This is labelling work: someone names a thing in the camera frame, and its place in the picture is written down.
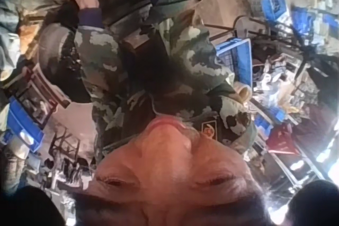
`nose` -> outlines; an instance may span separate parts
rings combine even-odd
[[[145,186],[151,200],[169,198],[188,177],[192,141],[170,124],[153,128],[140,141]]]

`camouflage uniform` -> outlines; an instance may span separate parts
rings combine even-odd
[[[94,105],[99,160],[101,152],[127,143],[159,115],[180,117],[198,131],[212,127],[212,137],[241,154],[253,144],[256,128],[225,81],[231,72],[217,63],[209,31],[194,10],[198,2],[159,0],[145,22],[154,27],[153,40],[165,52],[161,57],[172,73],[159,79],[165,88],[161,91],[129,81],[122,51],[108,31],[78,28],[75,44]]]

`eye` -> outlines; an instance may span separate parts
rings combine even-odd
[[[226,176],[226,177],[217,177],[217,178],[212,178],[208,181],[205,182],[197,182],[198,187],[209,187],[209,186],[218,186],[221,185],[225,182],[228,182],[230,180],[235,179],[235,176]]]
[[[120,180],[116,180],[116,179],[108,179],[105,181],[105,183],[111,186],[115,186],[115,187],[121,187],[124,184],[124,182]]]
[[[129,183],[129,182],[126,182],[126,181],[123,181],[123,180],[120,180],[120,179],[110,178],[110,177],[106,177],[106,178],[98,177],[97,180],[104,182],[107,185],[114,186],[114,187],[133,187],[133,186],[135,186],[134,183]]]

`dirt floor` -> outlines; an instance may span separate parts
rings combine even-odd
[[[198,10],[205,23],[233,27],[234,20],[240,15],[250,15],[247,0],[203,0]],[[71,104],[68,109],[61,107],[53,115],[53,121],[62,123],[73,135],[81,139],[80,156],[90,159],[93,156],[95,126],[91,118],[91,104]],[[42,154],[46,154],[52,134],[46,135]]]

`man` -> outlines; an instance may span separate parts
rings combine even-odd
[[[76,195],[81,224],[268,225],[242,160],[255,127],[225,81],[230,71],[217,64],[194,10],[198,1],[151,0],[146,24],[165,52],[158,56],[167,61],[163,72],[173,73],[150,90],[128,81],[123,50],[103,27],[98,0],[75,1],[75,44],[93,102],[99,162],[86,193]],[[102,160],[107,147],[113,152]]]

